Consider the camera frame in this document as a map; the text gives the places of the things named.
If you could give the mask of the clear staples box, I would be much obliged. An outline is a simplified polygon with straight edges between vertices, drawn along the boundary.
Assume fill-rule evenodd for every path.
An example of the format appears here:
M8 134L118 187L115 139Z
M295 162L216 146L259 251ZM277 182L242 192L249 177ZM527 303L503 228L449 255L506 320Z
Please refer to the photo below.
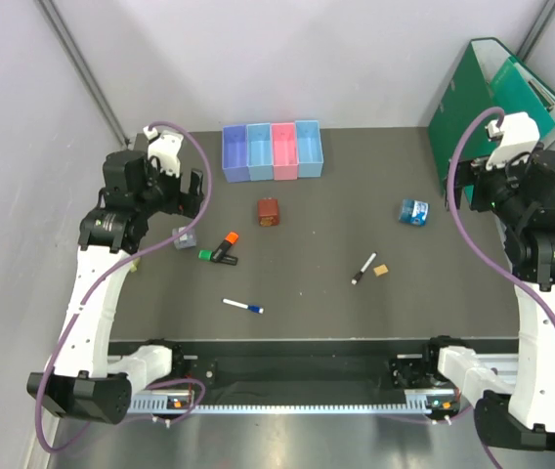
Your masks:
M194 229L187 229L186 227L174 228L172 236L176 236L179 232L183 232L174 240L174 246L178 250L190 249L197 246L197 237Z

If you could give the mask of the blue slime jar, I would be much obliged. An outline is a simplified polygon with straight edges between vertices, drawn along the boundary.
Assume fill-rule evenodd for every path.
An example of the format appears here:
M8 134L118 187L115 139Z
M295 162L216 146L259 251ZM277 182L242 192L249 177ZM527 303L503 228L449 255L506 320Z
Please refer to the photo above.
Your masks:
M427 223L429 210L430 205L427 202L405 198L402 201L398 219L404 224L423 227Z

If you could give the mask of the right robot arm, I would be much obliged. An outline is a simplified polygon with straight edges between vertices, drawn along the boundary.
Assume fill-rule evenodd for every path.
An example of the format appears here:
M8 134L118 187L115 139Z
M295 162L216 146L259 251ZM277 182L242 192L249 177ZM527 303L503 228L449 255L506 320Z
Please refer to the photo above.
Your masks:
M516 381L505 382L463 341L433 339L421 362L430 385L451 382L474 408L488 447L555 451L555 151L522 153L502 168L484 159L459 164L454 190L473 187L470 207L504 227L518 300Z

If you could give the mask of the purple plastic bin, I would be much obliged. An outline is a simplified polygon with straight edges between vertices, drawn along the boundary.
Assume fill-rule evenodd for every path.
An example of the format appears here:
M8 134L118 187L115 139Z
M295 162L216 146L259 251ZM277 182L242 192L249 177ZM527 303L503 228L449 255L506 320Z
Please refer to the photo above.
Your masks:
M228 183L250 180L247 154L247 128L231 125L222 132L222 169Z

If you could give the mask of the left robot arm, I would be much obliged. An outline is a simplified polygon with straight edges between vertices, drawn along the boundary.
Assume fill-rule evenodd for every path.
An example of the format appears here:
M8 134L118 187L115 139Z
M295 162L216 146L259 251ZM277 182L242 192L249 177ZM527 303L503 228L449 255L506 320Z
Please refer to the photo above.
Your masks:
M77 272L65 321L65 339L50 377L29 374L26 391L40 397L57 417L117 424L132 398L159 381L176 387L186 364L166 345L147 344L110 362L108 343L118 298L133 254L158 213L193 218L203 200L200 171L182 192L179 150L127 149L111 153L103 165L105 185L97 206L80 223Z

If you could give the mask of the brown box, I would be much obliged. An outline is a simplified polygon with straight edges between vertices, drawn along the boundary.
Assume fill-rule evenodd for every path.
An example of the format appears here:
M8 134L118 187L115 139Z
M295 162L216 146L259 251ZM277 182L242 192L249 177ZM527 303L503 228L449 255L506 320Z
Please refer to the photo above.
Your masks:
M261 227L276 226L280 222L278 200L268 197L257 202L258 223Z

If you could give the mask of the light blue bin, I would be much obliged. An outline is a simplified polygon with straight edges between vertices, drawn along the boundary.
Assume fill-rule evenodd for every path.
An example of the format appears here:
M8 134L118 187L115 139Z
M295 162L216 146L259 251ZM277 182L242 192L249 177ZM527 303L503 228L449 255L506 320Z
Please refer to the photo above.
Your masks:
M246 126L249 177L252 182L274 178L274 159L270 123Z
M295 122L298 177L318 178L322 173L324 158L319 123L315 120Z

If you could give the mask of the pink plastic bin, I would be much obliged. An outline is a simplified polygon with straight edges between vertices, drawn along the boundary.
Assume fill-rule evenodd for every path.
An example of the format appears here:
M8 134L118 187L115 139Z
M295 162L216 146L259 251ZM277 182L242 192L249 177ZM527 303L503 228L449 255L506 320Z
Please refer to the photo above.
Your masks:
M278 181L298 178L298 148L294 122L271 125L274 179Z

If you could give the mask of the small cork eraser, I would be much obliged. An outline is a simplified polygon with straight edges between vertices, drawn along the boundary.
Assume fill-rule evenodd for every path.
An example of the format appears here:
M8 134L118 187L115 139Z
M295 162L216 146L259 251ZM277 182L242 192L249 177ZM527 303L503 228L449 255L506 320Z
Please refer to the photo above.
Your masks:
M374 268L374 273L377 277L381 277L389 272L386 265L380 265Z

